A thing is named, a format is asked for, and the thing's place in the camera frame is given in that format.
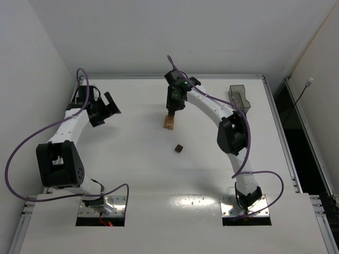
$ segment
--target clear plastic container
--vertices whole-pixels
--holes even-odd
[[[251,108],[251,104],[246,99],[244,85],[231,85],[228,90],[229,101],[241,108],[245,114]]]

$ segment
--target white table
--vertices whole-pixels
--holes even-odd
[[[20,254],[327,253],[309,196],[295,193],[263,81],[199,80],[210,94],[227,100],[229,85],[245,85],[252,106],[247,114],[252,167],[275,171],[285,183],[283,196],[270,208],[272,226],[222,226],[219,196],[234,193],[234,180],[216,142],[217,128],[186,103],[176,112],[174,130],[164,129],[164,79],[90,80],[102,93],[111,93],[122,114],[96,128],[88,124],[77,149],[86,174],[107,190],[130,185],[125,227],[75,226],[79,198],[37,203]],[[184,147],[179,154],[177,144]],[[279,180],[255,177],[273,201]],[[208,205],[178,205],[187,194],[205,195]]]

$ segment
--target white wall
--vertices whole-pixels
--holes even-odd
[[[291,74],[337,0],[29,0],[71,70]]]
[[[291,88],[296,96],[309,77],[314,82],[306,89],[299,106],[339,193],[339,4],[293,71]]]
[[[24,204],[5,186],[6,161],[20,141],[63,116],[74,83],[29,2],[1,0],[0,253],[9,250]],[[20,194],[42,190],[35,148],[52,133],[34,138],[14,158],[10,182]]]

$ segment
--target metal mounting plate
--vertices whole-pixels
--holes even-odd
[[[222,217],[236,217],[242,215],[244,210],[241,209],[236,201],[235,195],[227,195],[220,197],[221,216]],[[248,208],[248,213],[258,211],[267,206],[266,196],[262,196],[260,200],[255,202]],[[270,211],[268,208],[253,215],[252,217],[270,217]]]
[[[107,218],[123,218],[126,207],[126,196],[108,196],[109,203],[114,204],[114,209],[112,212],[107,215],[103,215],[102,217]],[[81,218],[96,218],[99,217],[99,213],[91,209],[90,207],[86,207],[82,202],[86,197],[82,197],[79,204],[78,217]]]

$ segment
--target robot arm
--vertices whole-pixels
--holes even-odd
[[[121,112],[108,92],[105,93],[105,97],[109,104],[105,105],[94,89],[97,88],[90,86],[90,98],[86,110],[63,122],[46,144],[37,146],[38,165],[44,187],[64,189],[74,194],[84,195],[97,195],[104,192],[100,183],[85,175],[76,144],[88,122],[96,127],[105,123],[104,119]],[[76,94],[77,98],[74,98],[66,109],[65,118],[74,115],[83,106],[86,86],[79,86]]]
[[[178,74],[172,70],[165,75],[169,84],[167,94],[168,113],[174,116],[174,112],[185,108],[184,101],[192,103],[204,112],[218,127],[217,143],[221,150],[225,152],[231,161],[233,171],[236,173],[244,161],[247,147],[247,132],[244,120],[237,112],[233,112],[229,107],[214,101],[192,88]],[[195,79],[190,80],[199,90],[207,93],[201,83]],[[239,204],[244,210],[248,210],[255,201],[262,196],[262,192],[256,182],[249,161],[246,163],[241,174],[236,177],[237,194],[239,195]]]

